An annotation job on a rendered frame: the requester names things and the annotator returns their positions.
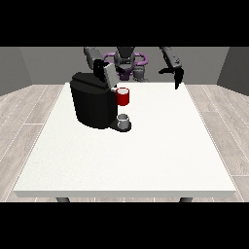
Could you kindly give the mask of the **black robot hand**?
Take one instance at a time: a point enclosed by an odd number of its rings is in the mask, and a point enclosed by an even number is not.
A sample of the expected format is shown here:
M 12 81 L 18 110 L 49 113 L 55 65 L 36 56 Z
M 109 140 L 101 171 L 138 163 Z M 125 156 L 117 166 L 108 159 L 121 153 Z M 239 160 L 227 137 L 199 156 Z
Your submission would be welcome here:
M 171 73 L 174 75 L 175 88 L 178 89 L 180 84 L 182 83 L 184 70 L 179 68 L 163 68 L 159 71 L 160 74 Z
M 96 59 L 93 63 L 93 74 L 101 82 L 105 82 L 104 67 L 107 65 L 108 65 L 108 62 L 105 62 L 102 59 Z

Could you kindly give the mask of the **pale grey machine lid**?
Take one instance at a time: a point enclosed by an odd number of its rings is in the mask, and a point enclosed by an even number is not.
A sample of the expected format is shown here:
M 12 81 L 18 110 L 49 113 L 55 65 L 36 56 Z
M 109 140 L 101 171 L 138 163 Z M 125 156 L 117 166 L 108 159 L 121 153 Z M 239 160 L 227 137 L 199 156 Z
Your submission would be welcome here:
M 109 88 L 112 89 L 119 82 L 115 65 L 113 63 L 106 65 L 104 67 L 104 74 Z

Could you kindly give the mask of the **black coffee machine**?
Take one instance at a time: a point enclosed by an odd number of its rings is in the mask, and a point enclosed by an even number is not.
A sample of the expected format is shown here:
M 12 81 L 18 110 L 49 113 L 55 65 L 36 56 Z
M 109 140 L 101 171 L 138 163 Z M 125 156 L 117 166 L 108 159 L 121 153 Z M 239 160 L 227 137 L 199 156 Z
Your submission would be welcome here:
M 121 124 L 118 120 L 118 96 L 108 84 L 93 73 L 76 73 L 70 88 L 77 119 L 91 128 L 113 128 L 119 132 L 131 130 L 131 122 Z

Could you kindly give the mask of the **red pod holder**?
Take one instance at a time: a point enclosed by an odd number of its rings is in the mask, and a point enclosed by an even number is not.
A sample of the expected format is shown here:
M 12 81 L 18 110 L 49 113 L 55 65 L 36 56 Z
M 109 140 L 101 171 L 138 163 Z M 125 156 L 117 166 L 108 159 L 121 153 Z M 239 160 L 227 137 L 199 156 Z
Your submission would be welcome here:
M 129 103 L 129 89 L 118 88 L 116 90 L 117 104 L 120 106 L 125 106 Z

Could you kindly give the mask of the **small grey cup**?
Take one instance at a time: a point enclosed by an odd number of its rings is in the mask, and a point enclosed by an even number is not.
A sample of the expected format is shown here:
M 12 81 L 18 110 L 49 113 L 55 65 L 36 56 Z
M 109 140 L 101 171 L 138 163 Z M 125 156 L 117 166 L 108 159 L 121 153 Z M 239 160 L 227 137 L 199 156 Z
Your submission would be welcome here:
M 118 128 L 126 129 L 129 126 L 129 117 L 127 114 L 119 114 L 117 116 Z

